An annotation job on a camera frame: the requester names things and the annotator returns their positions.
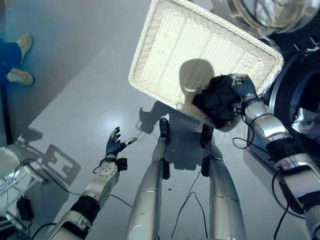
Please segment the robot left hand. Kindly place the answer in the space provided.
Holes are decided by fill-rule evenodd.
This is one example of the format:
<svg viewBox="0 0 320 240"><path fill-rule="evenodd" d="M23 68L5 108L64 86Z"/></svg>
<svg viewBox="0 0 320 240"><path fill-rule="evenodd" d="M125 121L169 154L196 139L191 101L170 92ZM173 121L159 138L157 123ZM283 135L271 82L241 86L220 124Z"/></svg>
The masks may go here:
<svg viewBox="0 0 320 240"><path fill-rule="evenodd" d="M137 137L132 137L127 141L121 141L120 136L120 127L118 126L111 132L108 138L105 149L105 156L107 158L116 158L118 153L138 140Z"/></svg>

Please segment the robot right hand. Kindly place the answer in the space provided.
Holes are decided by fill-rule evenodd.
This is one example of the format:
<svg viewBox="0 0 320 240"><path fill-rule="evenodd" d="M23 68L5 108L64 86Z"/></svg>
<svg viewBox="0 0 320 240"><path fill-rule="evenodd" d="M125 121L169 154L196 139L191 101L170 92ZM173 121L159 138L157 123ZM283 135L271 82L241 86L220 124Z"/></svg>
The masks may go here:
<svg viewBox="0 0 320 240"><path fill-rule="evenodd" d="M243 100L257 97L256 87L246 74L231 74L231 89Z"/></svg>

